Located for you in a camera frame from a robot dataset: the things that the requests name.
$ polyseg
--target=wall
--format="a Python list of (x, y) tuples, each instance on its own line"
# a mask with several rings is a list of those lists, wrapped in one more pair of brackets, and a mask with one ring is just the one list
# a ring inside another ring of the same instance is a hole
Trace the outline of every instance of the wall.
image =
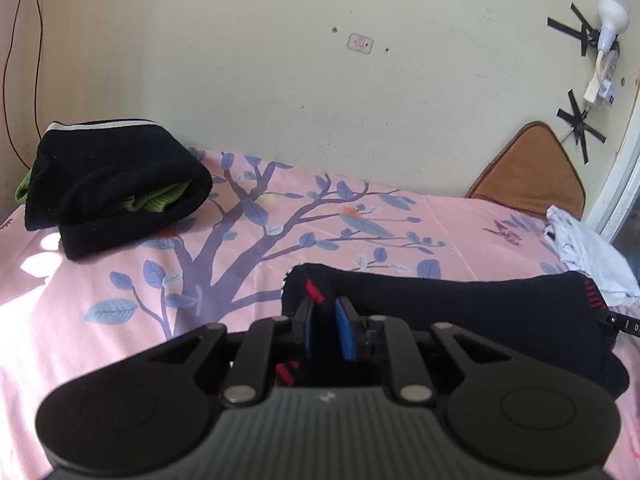
[[(0, 0), (0, 59), (4, 70), (4, 61), (9, 49), (11, 28), (14, 23), (15, 6), (18, 0)], [(6, 108), (9, 129), (14, 139), (14, 144), (23, 158), (28, 156), (25, 144), (25, 126), (22, 120), (21, 87), (22, 87), (22, 41), (23, 25), (26, 22), (22, 13), (22, 19), (17, 24), (17, 37), (14, 41), (14, 50), (6, 79)], [(14, 200), (15, 188), (22, 180), (26, 172), (24, 166), (14, 155), (6, 136), (4, 119), (0, 118), (0, 223), (16, 207)]]
[[(452, 195), (523, 124), (564, 136), (556, 110), (570, 109), (569, 89), (584, 92), (593, 59), (546, 17), (577, 26), (575, 2), (599, 25), (597, 0), (43, 1), (43, 125), (151, 118), (208, 148)], [(627, 84), (590, 116), (609, 140), (589, 139), (587, 166), (566, 144), (589, 205), (636, 93), (640, 0), (628, 1), (616, 73)], [(370, 55), (347, 50), (354, 31), (374, 39)]]

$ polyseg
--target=white fabric pile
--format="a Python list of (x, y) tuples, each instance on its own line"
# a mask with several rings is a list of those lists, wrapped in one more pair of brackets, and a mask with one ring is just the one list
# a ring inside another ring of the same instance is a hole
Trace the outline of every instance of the white fabric pile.
[(546, 219), (549, 225), (545, 238), (562, 263), (569, 270), (579, 270), (589, 276), (609, 308), (617, 310), (617, 306), (640, 304), (638, 280), (625, 257), (611, 244), (556, 206), (546, 211)]

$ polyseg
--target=ribbed surface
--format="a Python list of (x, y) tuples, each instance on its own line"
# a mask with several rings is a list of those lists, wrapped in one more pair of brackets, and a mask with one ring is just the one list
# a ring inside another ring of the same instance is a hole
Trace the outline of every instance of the ribbed surface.
[[(80, 478), (56, 473), (52, 479)], [(458, 449), (430, 410), (390, 402), (380, 388), (276, 388), (229, 410), (190, 456), (140, 480), (500, 480)], [(554, 480), (558, 477), (545, 477)], [(603, 480), (600, 472), (567, 480)]]

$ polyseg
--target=light bulb holder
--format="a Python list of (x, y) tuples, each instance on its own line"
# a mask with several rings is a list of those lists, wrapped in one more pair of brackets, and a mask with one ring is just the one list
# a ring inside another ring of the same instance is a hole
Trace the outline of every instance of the light bulb holder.
[(616, 31), (608, 27), (602, 27), (600, 29), (600, 37), (598, 38), (598, 50), (603, 51), (605, 54), (611, 50), (611, 45), (616, 39)]
[(623, 0), (599, 0), (598, 16), (602, 22), (598, 50), (611, 50), (616, 36), (623, 34), (629, 26), (629, 11)]

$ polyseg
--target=green knit fabric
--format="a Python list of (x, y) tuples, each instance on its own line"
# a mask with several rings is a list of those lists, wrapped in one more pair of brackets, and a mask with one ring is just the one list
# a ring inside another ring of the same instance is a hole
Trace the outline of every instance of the green knit fabric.
[(15, 201), (20, 205), (27, 203), (27, 192), (29, 190), (29, 181), (31, 180), (31, 170), (27, 171), (22, 182), (18, 185), (18, 189), (15, 190)]
[[(15, 190), (15, 201), (18, 204), (25, 205), (27, 203), (27, 193), (29, 190), (29, 181), (31, 179), (31, 170), (27, 172), (24, 179)], [(118, 204), (119, 209), (125, 211), (136, 212), (144, 209), (151, 213), (161, 213), (165, 208), (176, 202), (186, 191), (191, 180), (171, 184), (170, 186), (161, 187), (155, 191), (150, 191), (138, 196), (130, 196), (125, 201)]]
[(120, 207), (131, 212), (144, 209), (152, 213), (161, 213), (164, 211), (164, 208), (174, 203), (184, 194), (190, 183), (191, 181), (188, 180), (186, 182), (161, 187), (160, 189), (139, 196), (130, 196), (124, 202), (120, 203)]

